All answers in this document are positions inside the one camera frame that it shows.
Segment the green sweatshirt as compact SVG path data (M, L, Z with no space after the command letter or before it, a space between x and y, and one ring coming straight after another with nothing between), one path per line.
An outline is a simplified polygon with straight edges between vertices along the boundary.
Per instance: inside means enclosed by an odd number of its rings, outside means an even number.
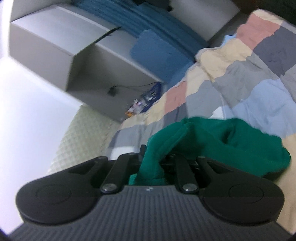
M170 153L185 158L204 156L226 166L263 177L290 165L281 138L253 128L238 118L184 118L150 137L142 164L129 185L165 185L160 161Z

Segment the quilted cream headboard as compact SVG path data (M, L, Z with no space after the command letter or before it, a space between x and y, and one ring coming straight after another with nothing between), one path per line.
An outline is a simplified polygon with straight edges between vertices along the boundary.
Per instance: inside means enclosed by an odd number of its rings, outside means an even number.
M119 126L117 121L87 105L81 105L62 137L48 174L105 156Z

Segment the nightstand clutter items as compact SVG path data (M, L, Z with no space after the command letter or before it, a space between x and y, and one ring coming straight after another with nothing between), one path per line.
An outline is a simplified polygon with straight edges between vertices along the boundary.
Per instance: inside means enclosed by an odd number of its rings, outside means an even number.
M128 117L139 113L145 113L162 95L162 84L157 82L149 91L144 92L138 99L135 99L132 105L127 109L125 115Z

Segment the patchwork quilt bedding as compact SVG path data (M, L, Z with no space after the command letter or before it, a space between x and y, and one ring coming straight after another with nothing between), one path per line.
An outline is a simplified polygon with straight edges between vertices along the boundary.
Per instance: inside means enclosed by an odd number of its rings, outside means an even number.
M125 120L106 155L137 152L165 126L185 117L240 118L281 138L291 155L276 179L285 204L278 223L295 232L295 24L255 10L235 37L196 55L184 78L146 112Z

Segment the grey wardrobe cabinet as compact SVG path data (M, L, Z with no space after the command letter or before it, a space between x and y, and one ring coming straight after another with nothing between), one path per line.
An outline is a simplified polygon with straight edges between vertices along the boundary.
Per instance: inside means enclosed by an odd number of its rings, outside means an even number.
M131 57L137 40L72 1L37 1L10 23L11 57L116 121L126 119L125 112L142 93L122 89L110 96L112 86L157 81L171 87Z

